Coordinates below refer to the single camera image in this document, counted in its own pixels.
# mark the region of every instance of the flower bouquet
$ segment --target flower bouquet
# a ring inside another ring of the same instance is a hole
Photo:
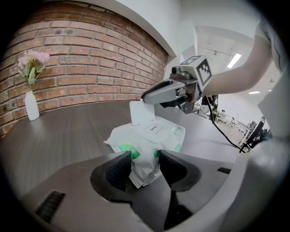
[[[18,59],[19,73],[21,73],[30,89],[40,73],[45,69],[45,63],[48,59],[48,53],[36,51],[25,52],[24,56]]]
[[[30,91],[26,93],[25,107],[28,118],[32,121],[39,117],[39,110],[36,98],[32,93],[32,85],[40,73],[45,69],[45,63],[49,59],[49,54],[38,53],[35,51],[25,52],[24,56],[19,58],[19,72],[25,79]]]

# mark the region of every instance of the dark table surface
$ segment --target dark table surface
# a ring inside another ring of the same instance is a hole
[[[203,181],[178,195],[181,203],[190,201],[190,209],[196,212],[224,183],[227,175],[216,170],[220,165],[231,168],[238,149],[229,145],[208,119],[160,105],[155,106],[155,114],[186,128],[181,153],[203,158],[194,160],[203,172]],[[16,195],[21,198],[66,165],[113,153],[103,141],[115,127],[130,122],[129,101],[66,107],[42,113],[34,121],[18,121],[0,144],[2,162]],[[170,188],[161,176],[138,190],[133,209],[155,231],[161,231],[169,199]],[[147,219],[152,211],[159,213],[154,222],[152,217]]]
[[[211,122],[177,108],[155,106],[156,115],[186,128],[181,153],[234,163],[238,150]],[[131,122],[129,101],[93,103],[42,113],[16,123],[2,139],[0,153],[19,197],[60,168],[112,153],[105,141],[111,131]]]

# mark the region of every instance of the white plastic package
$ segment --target white plastic package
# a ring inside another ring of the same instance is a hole
[[[135,117],[138,117],[138,114],[145,114],[142,111],[150,110],[143,108],[141,104],[144,103],[138,103],[140,105],[136,106],[136,101],[130,102],[130,107],[135,105],[134,108],[138,109],[139,113],[136,113],[131,107],[132,122],[138,124],[129,123],[113,129],[110,137],[104,143],[109,144],[114,152],[131,152],[132,171],[129,178],[137,188],[140,188],[152,183],[162,175],[159,165],[159,151],[179,152],[185,137],[185,128],[155,116],[154,111],[153,116],[152,111],[147,113],[150,120],[145,118],[141,121],[136,120]]]

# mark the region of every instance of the black vent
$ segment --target black vent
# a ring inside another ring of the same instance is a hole
[[[227,169],[227,168],[219,168],[218,169],[219,172],[223,172],[225,174],[230,174],[231,169]]]
[[[60,203],[62,202],[65,193],[53,191],[36,210],[36,214],[40,216],[44,221],[50,223],[52,217],[57,211]]]

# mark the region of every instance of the chair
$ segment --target chair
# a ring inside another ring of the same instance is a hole
[[[232,121],[230,122],[229,126],[235,128],[236,123],[235,123],[235,118],[234,117],[232,117]]]

